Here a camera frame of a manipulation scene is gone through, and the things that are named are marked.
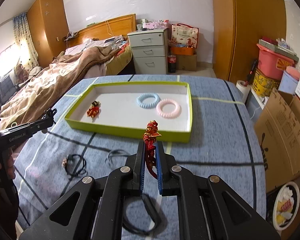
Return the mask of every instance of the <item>brown blanket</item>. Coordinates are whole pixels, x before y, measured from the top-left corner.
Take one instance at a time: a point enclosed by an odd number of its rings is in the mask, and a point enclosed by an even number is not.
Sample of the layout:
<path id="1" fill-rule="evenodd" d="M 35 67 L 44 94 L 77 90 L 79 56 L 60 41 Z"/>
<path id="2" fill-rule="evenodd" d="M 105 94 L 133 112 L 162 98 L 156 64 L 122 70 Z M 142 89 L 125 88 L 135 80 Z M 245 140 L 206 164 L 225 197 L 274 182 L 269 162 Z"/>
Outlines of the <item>brown blanket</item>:
<path id="1" fill-rule="evenodd" d="M 22 124 L 37 120 L 79 82 L 90 67 L 108 61 L 119 50 L 112 50 L 111 46 L 92 47 L 75 55 L 56 58 L 1 107 L 1 130 L 13 122 Z"/>

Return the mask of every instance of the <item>floor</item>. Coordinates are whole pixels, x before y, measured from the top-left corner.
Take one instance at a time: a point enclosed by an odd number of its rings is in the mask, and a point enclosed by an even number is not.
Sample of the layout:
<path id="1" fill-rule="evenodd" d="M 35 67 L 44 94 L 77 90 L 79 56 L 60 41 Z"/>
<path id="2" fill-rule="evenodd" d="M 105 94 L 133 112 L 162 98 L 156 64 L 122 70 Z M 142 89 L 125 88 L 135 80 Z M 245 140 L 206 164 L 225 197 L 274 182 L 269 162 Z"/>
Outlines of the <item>floor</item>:
<path id="1" fill-rule="evenodd" d="M 188 76 L 200 76 L 200 77 L 213 77 L 216 78 L 216 75 L 213 71 L 213 68 L 210 66 L 198 66 L 197 71 L 185 71 L 185 70 L 176 70 L 175 73 L 169 73 L 170 75 L 188 75 Z"/>

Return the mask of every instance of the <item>orange box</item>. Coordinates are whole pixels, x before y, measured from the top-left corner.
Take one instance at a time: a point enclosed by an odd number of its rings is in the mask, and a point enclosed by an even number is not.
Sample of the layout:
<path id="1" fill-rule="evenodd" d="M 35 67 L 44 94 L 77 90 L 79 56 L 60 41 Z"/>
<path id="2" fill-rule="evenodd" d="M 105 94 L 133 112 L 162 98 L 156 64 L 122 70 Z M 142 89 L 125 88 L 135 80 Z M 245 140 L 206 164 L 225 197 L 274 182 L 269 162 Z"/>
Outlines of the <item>orange box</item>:
<path id="1" fill-rule="evenodd" d="M 195 48 L 187 47 L 171 47 L 171 53 L 176 55 L 187 55 L 192 56 L 194 54 Z"/>

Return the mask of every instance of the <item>drawer handle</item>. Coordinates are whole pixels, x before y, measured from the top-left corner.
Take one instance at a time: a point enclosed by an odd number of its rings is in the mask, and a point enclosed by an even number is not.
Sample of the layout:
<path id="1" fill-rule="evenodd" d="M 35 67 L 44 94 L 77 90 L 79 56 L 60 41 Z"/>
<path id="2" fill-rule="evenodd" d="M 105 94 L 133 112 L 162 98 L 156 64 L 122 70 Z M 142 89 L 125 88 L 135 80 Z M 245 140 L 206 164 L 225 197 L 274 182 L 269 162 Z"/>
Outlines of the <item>drawer handle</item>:
<path id="1" fill-rule="evenodd" d="M 149 67 L 149 65 L 153 65 L 154 66 L 154 62 L 151 63 L 146 63 L 146 65 Z"/>

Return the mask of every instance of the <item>toilet paper roll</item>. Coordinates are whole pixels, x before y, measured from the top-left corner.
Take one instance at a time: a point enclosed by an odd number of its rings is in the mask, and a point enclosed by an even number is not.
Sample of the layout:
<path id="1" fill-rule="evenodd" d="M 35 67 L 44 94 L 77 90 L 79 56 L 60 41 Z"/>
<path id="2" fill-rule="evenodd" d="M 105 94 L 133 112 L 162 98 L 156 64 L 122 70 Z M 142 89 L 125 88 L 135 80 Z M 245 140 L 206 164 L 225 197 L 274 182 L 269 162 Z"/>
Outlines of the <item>toilet paper roll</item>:
<path id="1" fill-rule="evenodd" d="M 244 81 L 242 80 L 238 80 L 237 81 L 237 85 L 236 87 L 240 90 L 240 92 L 242 93 L 242 102 L 245 103 L 246 100 L 247 100 L 247 97 L 248 97 L 248 94 L 249 94 L 249 91 L 250 91 L 250 88 L 251 86 L 248 85 L 248 86 L 244 86 Z"/>

